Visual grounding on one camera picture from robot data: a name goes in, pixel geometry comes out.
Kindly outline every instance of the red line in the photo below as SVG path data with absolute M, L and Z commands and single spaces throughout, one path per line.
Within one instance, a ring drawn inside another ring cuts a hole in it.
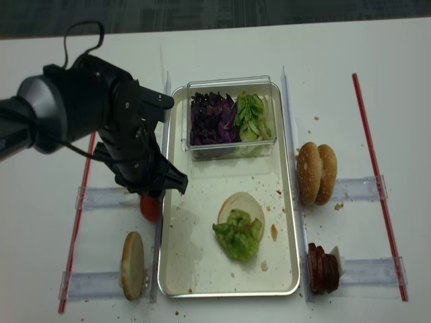
M 93 148 L 94 148 L 94 141 L 96 140 L 96 133 L 92 133 L 90 135 L 90 142 L 88 143 L 88 153 L 92 153 L 93 152 Z M 88 179 L 88 173 L 90 172 L 90 163 L 91 163 L 91 159 L 87 158 L 86 160 L 86 166 L 84 168 L 84 174 L 82 176 L 82 182 L 81 182 L 81 190 L 80 190 L 80 199 L 79 199 L 79 204 L 77 206 L 76 209 L 76 214 L 75 214 L 75 224 L 73 225 L 73 231 L 72 231 L 72 239 L 70 241 L 70 247 L 69 247 L 69 256 L 67 258 L 67 264 L 66 264 L 66 275 L 64 276 L 64 288 L 63 288 L 63 293 L 61 294 L 61 299 L 60 299 L 60 305 L 59 305 L 59 313 L 62 314 L 65 312 L 65 307 L 66 307 L 66 296 L 67 296 L 67 290 L 69 288 L 69 279 L 67 277 L 67 273 L 70 273 L 72 270 L 72 264 L 73 264 L 73 247 L 75 246 L 75 240 L 76 237 L 78 235 L 78 229 L 79 229 L 79 222 L 81 221 L 81 214 L 82 214 L 82 203 L 83 203 L 83 197 L 84 194 L 86 193 L 86 188 L 87 188 L 87 179 Z
M 362 118 L 362 124 L 364 125 L 366 142 L 368 144 L 368 150 L 370 152 L 372 169 L 374 171 L 374 176 L 376 180 L 380 178 L 380 171 L 378 170 L 377 157 L 374 152 L 374 146 L 371 140 L 370 127 L 368 126 L 368 120 L 365 113 L 364 101 L 362 100 L 362 93 L 359 86 L 359 79 L 356 73 L 352 74 L 353 84 L 355 86 L 356 98 L 358 99 L 359 111 Z M 391 246 L 392 257 L 394 258 L 395 269 L 397 270 L 398 282 L 399 282 L 399 292 L 401 294 L 402 301 L 408 301 L 407 287 L 401 273 L 401 264 L 399 262 L 397 245 L 395 243 L 395 236 L 393 235 L 391 218 L 389 217 L 389 209 L 386 199 L 383 198 L 383 191 L 380 185 L 378 187 L 378 193 L 380 194 L 380 204 L 382 206 L 383 218 L 385 219 L 386 231 L 388 233 L 389 245 Z

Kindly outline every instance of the cherry tomato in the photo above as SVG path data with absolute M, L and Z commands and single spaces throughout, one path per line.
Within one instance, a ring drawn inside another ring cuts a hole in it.
M 141 213 L 150 222 L 157 222 L 160 216 L 160 201 L 148 195 L 141 196 Z

